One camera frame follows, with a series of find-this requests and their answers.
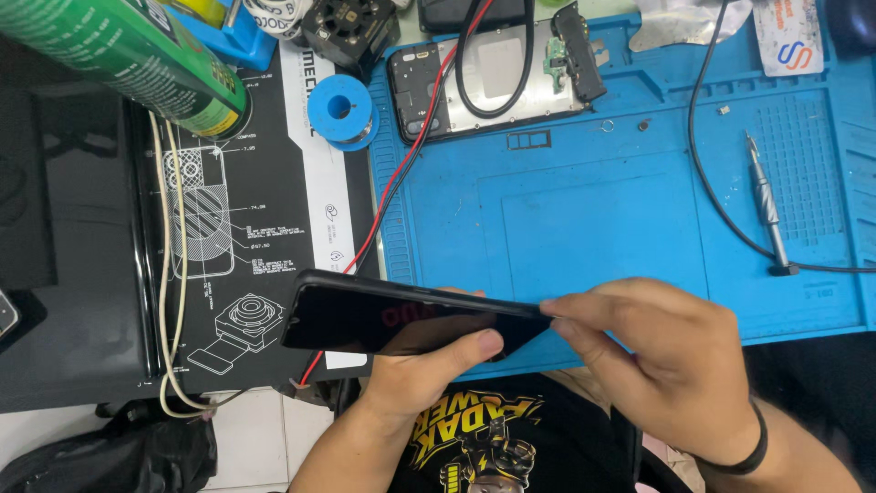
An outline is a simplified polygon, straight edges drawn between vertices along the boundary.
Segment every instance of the black bag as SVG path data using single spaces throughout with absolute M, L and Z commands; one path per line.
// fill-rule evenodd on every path
M 195 493 L 216 472 L 211 421 L 128 402 L 103 429 L 40 447 L 0 471 L 0 493 Z

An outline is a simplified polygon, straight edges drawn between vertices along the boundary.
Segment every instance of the red wire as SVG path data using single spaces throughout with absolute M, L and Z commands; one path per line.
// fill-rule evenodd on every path
M 477 25 L 479 25 L 481 23 L 481 18 L 484 16 L 485 12 L 487 12 L 487 9 L 490 8 L 490 5 L 492 3 L 493 3 L 493 0 L 487 0 L 486 3 L 484 4 L 484 7 L 481 8 L 481 11 L 477 13 L 477 16 L 475 16 L 474 21 L 472 21 L 471 25 L 469 26 L 469 34 L 471 34 L 471 32 L 477 28 Z M 441 75 L 444 73 L 444 68 L 446 68 L 448 63 L 451 60 L 453 60 L 454 54 L 456 54 L 456 46 L 453 46 L 453 48 L 450 49 L 450 52 L 447 54 L 446 57 L 444 57 L 444 61 L 441 64 L 441 68 L 438 69 L 438 75 L 435 77 L 435 84 L 434 84 L 434 88 L 432 89 L 432 98 L 429 100 L 429 109 L 426 112 L 426 121 L 425 121 L 425 123 L 423 123 L 423 128 L 421 128 L 420 133 L 417 134 L 417 139 L 413 142 L 411 149 L 409 151 L 407 151 L 407 155 L 405 155 L 405 159 L 401 160 L 401 164 L 399 164 L 399 166 L 397 168 L 395 168 L 395 172 L 392 173 L 392 176 L 390 177 L 389 182 L 384 187 L 384 193 L 380 197 L 380 205 L 378 205 L 378 212 L 377 212 L 377 214 L 374 215 L 374 223 L 371 224 L 371 230 L 368 232 L 368 238 L 362 244 L 362 247 L 359 248 L 359 251 L 356 253 L 356 256 L 353 257 L 353 260 L 350 262 L 350 264 L 347 266 L 347 268 L 343 270 L 344 274 L 347 274 L 350 271 L 350 269 L 352 269 L 353 266 L 356 265 L 356 262 L 359 260 L 359 257 L 361 257 L 362 253 L 364 253 L 365 248 L 367 248 L 368 244 L 371 243 L 371 239 L 374 237 L 374 232 L 378 228 L 378 219 L 380 218 L 380 212 L 383 210 L 385 202 L 386 202 L 386 194 L 389 193 L 389 189 L 392 186 L 392 183 L 395 182 L 395 179 L 399 175 L 401 170 L 405 168 L 405 164 L 407 163 L 407 160 L 411 159 L 411 154 L 413 153 L 413 150 L 417 148 L 418 144 L 420 144 L 420 140 L 422 140 L 425 137 L 426 130 L 429 127 L 428 123 L 432 121 L 432 113 L 434 110 L 435 99 L 438 96 L 438 85 L 439 85 L 439 82 L 441 82 Z M 322 355 L 324 353 L 325 353 L 324 351 L 320 351 L 319 353 L 316 354 L 316 358 L 314 358 L 314 362 L 310 363 L 310 367 L 307 368 L 307 371 L 304 372 L 304 375 L 301 377 L 301 382 L 299 383 L 299 385 L 304 385 L 305 382 L 307 382 L 307 378 L 310 376 L 310 373 L 314 371 L 314 368 L 316 367 L 316 363 L 319 362 L 320 358 L 322 358 Z

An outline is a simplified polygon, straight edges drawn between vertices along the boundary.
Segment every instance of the yellow graphic print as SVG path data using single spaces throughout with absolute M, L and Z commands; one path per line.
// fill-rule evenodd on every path
M 506 399 L 491 392 L 446 395 L 417 417 L 411 468 L 421 469 L 437 452 L 459 444 L 462 453 L 440 471 L 445 493 L 462 493 L 463 480 L 469 492 L 522 493 L 529 487 L 535 447 L 509 437 L 506 422 L 523 418 L 537 425 L 540 418 L 533 413 L 542 404 L 538 398 Z

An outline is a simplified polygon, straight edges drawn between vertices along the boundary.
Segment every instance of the black wristband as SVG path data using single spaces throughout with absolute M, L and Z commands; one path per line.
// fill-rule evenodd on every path
M 753 473 L 755 469 L 760 467 L 760 463 L 763 462 L 764 457 L 767 456 L 767 423 L 764 421 L 764 415 L 760 413 L 760 409 L 758 409 L 758 406 L 754 403 L 754 401 L 752 401 L 752 408 L 754 409 L 754 414 L 758 415 L 758 424 L 760 424 L 760 439 L 758 439 L 758 445 L 754 448 L 754 452 L 752 452 L 752 454 L 749 455 L 747 459 L 733 466 L 721 466 L 694 455 L 696 463 L 702 464 L 712 469 L 713 471 L 725 475 L 748 475 Z

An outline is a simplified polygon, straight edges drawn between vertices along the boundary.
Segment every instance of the solder wire spool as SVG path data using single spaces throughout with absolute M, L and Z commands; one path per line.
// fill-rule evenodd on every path
M 317 133 L 342 151 L 367 147 L 380 122 L 368 89 L 349 75 L 332 75 L 316 84 L 307 101 L 307 117 Z

